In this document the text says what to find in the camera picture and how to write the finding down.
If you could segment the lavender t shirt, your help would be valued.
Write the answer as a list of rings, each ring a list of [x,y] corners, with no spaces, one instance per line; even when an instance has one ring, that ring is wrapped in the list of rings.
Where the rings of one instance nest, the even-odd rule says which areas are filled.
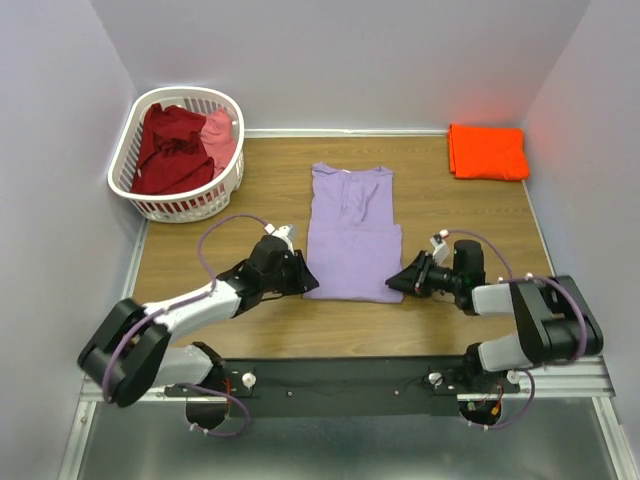
[[[319,286],[308,300],[398,304],[386,280],[402,270],[402,229],[394,220],[393,172],[312,166],[306,261]]]

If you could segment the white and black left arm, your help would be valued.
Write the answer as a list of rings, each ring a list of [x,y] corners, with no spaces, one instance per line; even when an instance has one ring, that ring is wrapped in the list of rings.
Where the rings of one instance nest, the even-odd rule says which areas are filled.
[[[131,298],[111,309],[81,350],[79,368],[119,407],[159,385],[168,347],[209,323],[244,314],[267,294],[301,295],[319,286],[288,239],[263,236],[248,258],[205,286],[173,299],[140,305]]]

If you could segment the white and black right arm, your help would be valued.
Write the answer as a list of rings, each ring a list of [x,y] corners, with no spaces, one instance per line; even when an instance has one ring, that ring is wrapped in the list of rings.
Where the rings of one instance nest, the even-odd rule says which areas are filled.
[[[441,374],[443,381],[480,392],[510,371],[568,364],[602,352],[604,335],[572,277],[532,275],[489,283],[481,243],[461,239],[450,250],[447,235],[434,235],[433,251],[420,251],[386,285],[417,298],[450,294],[469,316],[511,316],[515,332],[470,345],[458,365]],[[450,252],[453,263],[446,267]]]

